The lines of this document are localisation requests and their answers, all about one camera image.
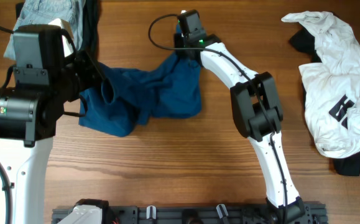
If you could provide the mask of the blue t-shirt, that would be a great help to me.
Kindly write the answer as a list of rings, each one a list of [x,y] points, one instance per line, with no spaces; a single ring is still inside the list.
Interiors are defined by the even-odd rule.
[[[195,60],[172,53],[151,71],[100,68],[105,81],[81,92],[86,101],[80,126],[125,137],[150,118],[187,119],[201,111],[201,66]]]

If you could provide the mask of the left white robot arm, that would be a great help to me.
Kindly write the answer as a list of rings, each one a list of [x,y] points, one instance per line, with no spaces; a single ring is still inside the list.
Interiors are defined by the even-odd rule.
[[[105,76],[86,50],[64,54],[70,35],[59,26],[25,25],[12,37],[16,62],[0,87],[0,223],[42,223],[57,121]]]

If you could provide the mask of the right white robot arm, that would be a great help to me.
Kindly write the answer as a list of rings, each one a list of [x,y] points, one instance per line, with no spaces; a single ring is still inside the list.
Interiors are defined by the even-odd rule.
[[[282,148],[283,110],[274,78],[268,72],[247,68],[217,36],[208,35],[198,11],[182,11],[177,20],[183,38],[178,49],[214,73],[230,90],[235,126],[251,143],[262,169],[269,221],[293,223],[305,209]]]

